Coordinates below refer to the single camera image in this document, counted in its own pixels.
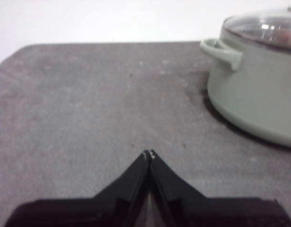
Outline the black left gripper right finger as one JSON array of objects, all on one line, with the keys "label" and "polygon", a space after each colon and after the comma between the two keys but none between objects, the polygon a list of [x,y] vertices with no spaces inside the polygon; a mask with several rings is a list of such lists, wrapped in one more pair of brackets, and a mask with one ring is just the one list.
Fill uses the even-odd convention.
[{"label": "black left gripper right finger", "polygon": [[291,218],[274,200],[206,197],[149,151],[151,194],[167,227],[291,227]]}]

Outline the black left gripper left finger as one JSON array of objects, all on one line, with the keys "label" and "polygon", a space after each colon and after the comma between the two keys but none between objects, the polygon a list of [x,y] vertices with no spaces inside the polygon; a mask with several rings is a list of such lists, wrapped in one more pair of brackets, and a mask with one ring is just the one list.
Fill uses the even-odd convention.
[{"label": "black left gripper left finger", "polygon": [[91,198],[36,200],[18,206],[7,227],[132,227],[147,197],[150,154],[146,150]]}]

